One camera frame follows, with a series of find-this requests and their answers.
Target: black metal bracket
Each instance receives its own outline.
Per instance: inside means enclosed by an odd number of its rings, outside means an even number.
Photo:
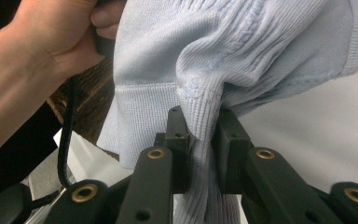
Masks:
[[[131,176],[110,188],[96,180],[74,184],[52,207],[45,223],[172,223],[172,196],[186,193],[190,185],[192,142],[181,108],[172,108],[166,133],[157,133],[155,145],[142,151]],[[250,224],[358,224],[358,184],[337,183],[330,194],[312,188],[279,152],[254,147],[227,109],[220,112],[212,146],[219,188],[222,194],[242,195],[241,206]],[[13,209],[2,210],[12,203],[3,200],[7,192],[2,195],[0,218],[19,223],[30,211],[21,209],[28,203],[20,204],[16,211],[21,215],[14,217]]]

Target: hand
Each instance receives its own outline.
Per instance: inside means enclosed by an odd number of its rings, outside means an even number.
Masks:
[[[54,73],[63,77],[83,72],[103,59],[94,47],[90,13],[97,0],[22,0],[13,22],[13,32],[35,58],[46,58]],[[124,4],[112,2],[108,6]],[[121,13],[113,16],[117,21]]]
[[[116,0],[92,10],[91,22],[97,28],[98,35],[108,39],[116,39],[118,23],[126,2],[126,0]]]

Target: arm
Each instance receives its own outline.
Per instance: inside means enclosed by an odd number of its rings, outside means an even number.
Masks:
[[[95,3],[23,0],[0,31],[0,146],[68,77],[103,58],[90,32]]]

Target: knit sweater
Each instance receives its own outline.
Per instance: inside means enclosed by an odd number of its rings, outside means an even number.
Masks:
[[[357,69],[358,0],[129,0],[98,145],[134,168],[180,105],[196,141],[174,222],[239,223],[236,198],[215,180],[210,140],[220,106],[242,116]]]

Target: cable knit pattern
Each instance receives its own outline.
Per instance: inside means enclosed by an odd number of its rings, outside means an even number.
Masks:
[[[238,116],[358,69],[358,0],[129,0],[117,33],[115,99],[98,145],[134,168],[180,105],[197,140],[175,223],[238,223],[210,140],[221,105]]]

